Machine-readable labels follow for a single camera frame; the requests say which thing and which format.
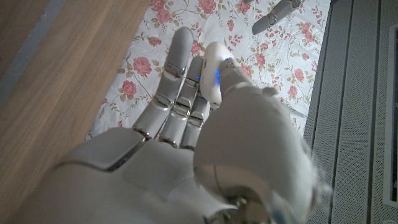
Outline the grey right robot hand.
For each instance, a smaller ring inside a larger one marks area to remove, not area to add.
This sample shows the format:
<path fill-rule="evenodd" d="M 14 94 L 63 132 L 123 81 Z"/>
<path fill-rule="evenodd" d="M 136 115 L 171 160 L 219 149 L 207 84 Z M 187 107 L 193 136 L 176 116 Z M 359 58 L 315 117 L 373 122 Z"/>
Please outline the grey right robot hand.
<path fill-rule="evenodd" d="M 178 29 L 159 87 L 132 129 L 80 144 L 44 176 L 11 223 L 303 223 L 322 191 L 311 150 L 273 87 L 229 56 L 209 74 Z"/>

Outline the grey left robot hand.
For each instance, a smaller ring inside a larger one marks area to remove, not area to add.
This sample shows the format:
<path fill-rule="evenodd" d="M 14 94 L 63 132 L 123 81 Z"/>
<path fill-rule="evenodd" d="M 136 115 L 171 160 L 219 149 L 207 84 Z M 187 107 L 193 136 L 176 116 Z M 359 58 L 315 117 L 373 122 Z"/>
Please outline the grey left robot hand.
<path fill-rule="evenodd" d="M 303 2 L 304 0 L 280 0 L 267 15 L 261 17 L 252 25 L 252 34 L 259 34 L 275 25 L 298 9 Z"/>

